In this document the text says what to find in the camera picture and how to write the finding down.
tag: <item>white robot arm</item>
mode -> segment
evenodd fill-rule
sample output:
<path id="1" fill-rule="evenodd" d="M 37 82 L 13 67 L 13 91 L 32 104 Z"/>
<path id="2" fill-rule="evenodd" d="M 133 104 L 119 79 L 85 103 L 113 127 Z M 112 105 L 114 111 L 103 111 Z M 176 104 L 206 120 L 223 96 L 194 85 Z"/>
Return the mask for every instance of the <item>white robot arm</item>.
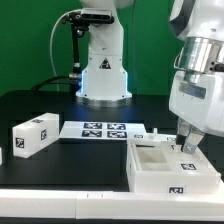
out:
<path id="1" fill-rule="evenodd" d="M 185 41 L 177 57 L 170 110 L 179 116 L 177 143 L 193 154 L 204 133 L 224 137 L 224 0 L 176 0 L 170 17 Z"/>
<path id="2" fill-rule="evenodd" d="M 77 100 L 93 106 L 110 107 L 131 99 L 127 91 L 127 72 L 124 70 L 123 37 L 117 8 L 133 4 L 134 0 L 80 0 L 84 9 L 82 20 L 101 18 L 105 15 L 110 23 L 90 22 L 88 65 L 82 72 L 82 88 Z"/>

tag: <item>black label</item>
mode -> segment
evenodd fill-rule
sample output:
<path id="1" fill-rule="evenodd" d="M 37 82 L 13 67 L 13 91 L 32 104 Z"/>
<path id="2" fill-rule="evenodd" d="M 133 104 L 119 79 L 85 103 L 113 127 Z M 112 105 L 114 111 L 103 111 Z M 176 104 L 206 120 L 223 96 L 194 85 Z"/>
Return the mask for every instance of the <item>black label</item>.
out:
<path id="1" fill-rule="evenodd" d="M 197 170 L 194 164 L 181 164 L 183 170 Z"/>
<path id="2" fill-rule="evenodd" d="M 183 187 L 170 187 L 169 193 L 170 194 L 183 194 L 184 188 Z"/>
<path id="3" fill-rule="evenodd" d="M 24 149 L 25 140 L 23 138 L 16 138 L 16 147 Z"/>
<path id="4" fill-rule="evenodd" d="M 126 130 L 125 124 L 107 124 L 109 130 Z"/>
<path id="5" fill-rule="evenodd" d="M 47 138 L 47 130 L 45 129 L 41 132 L 41 141 L 43 141 L 46 138 Z"/>
<path id="6" fill-rule="evenodd" d="M 103 124 L 101 124 L 101 123 L 85 123 L 84 128 L 86 128 L 86 129 L 102 129 Z"/>
<path id="7" fill-rule="evenodd" d="M 143 135 L 135 135 L 134 138 L 143 138 Z"/>
<path id="8" fill-rule="evenodd" d="M 108 138 L 127 138 L 127 132 L 125 131 L 108 131 Z"/>
<path id="9" fill-rule="evenodd" d="M 88 137 L 88 138 L 101 138 L 102 137 L 102 131 L 83 131 L 82 137 Z"/>
<path id="10" fill-rule="evenodd" d="M 38 120 L 38 119 L 36 119 L 36 120 L 33 120 L 32 122 L 33 122 L 33 123 L 37 123 L 37 124 L 39 124 L 39 123 L 43 122 L 43 120 Z"/>

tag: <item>table surface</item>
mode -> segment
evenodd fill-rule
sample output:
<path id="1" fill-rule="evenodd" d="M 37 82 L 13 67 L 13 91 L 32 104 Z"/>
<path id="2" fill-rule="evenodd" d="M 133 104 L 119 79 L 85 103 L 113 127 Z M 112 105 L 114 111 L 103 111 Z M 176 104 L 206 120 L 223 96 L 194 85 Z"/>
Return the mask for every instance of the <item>table surface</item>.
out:
<path id="1" fill-rule="evenodd" d="M 29 159 L 14 157 L 12 127 L 46 112 L 60 115 L 60 128 L 64 121 L 143 123 L 148 132 L 158 128 L 159 133 L 176 134 L 177 125 L 177 117 L 169 111 L 167 96 L 137 95 L 128 106 L 99 109 L 72 102 L 69 93 L 13 91 L 0 98 L 0 111 L 0 147 L 3 149 L 0 188 L 9 189 L 129 191 L 125 171 L 126 141 L 77 140 L 66 144 L 57 141 Z M 223 143 L 223 138 L 206 135 L 200 149 L 224 174 Z M 0 223 L 9 223 L 7 220 L 0 219 Z M 18 221 L 29 223 L 24 219 Z M 76 223 L 88 222 L 77 220 Z"/>

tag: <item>small white box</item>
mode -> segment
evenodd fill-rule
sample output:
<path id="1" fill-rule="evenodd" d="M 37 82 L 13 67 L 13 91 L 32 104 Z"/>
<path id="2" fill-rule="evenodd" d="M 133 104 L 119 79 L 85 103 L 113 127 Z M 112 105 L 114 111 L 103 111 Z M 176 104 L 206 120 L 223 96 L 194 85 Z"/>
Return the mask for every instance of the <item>small white box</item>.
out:
<path id="1" fill-rule="evenodd" d="M 126 169 L 130 191 L 135 193 L 213 194 L 221 181 L 200 149 L 188 155 L 175 141 L 161 141 L 160 146 L 129 142 Z"/>
<path id="2" fill-rule="evenodd" d="M 0 148 L 0 166 L 2 165 L 2 149 Z"/>
<path id="3" fill-rule="evenodd" d="M 28 158 L 59 138 L 59 115 L 46 113 L 13 127 L 13 154 Z"/>

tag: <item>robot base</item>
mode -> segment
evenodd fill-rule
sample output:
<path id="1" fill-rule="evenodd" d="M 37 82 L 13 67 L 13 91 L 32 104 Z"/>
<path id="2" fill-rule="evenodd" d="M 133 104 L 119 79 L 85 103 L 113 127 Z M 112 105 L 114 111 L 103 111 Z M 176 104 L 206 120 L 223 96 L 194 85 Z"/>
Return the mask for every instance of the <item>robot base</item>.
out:
<path id="1" fill-rule="evenodd" d="M 120 100 L 95 100 L 82 96 L 76 96 L 76 102 L 93 107 L 119 107 L 124 105 L 130 105 L 132 103 L 132 97 Z"/>

